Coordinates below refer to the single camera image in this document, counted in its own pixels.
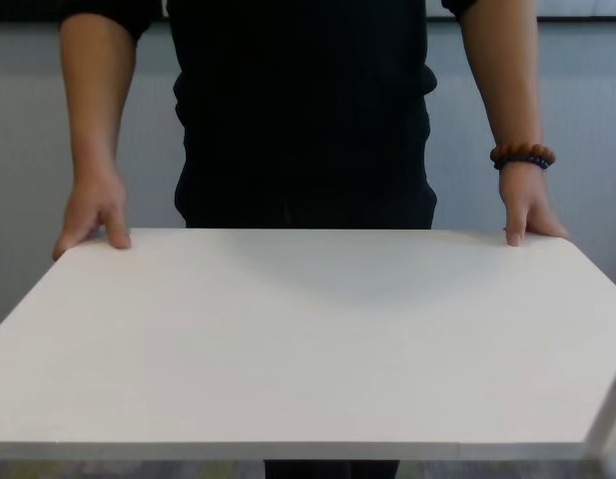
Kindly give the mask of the person's left hand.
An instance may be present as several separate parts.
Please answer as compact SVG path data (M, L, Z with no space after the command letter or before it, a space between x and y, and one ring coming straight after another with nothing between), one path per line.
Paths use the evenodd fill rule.
M504 166L499 173L499 193L505 206L504 230L509 245L519 246L527 233L568 237L551 207L543 172L537 166L518 162Z

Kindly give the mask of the person's right hand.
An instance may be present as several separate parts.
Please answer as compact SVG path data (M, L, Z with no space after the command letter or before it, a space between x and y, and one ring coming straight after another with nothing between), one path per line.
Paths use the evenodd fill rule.
M126 222L126 190L115 167L77 172L52 259L84 242L100 228L116 249L132 245Z

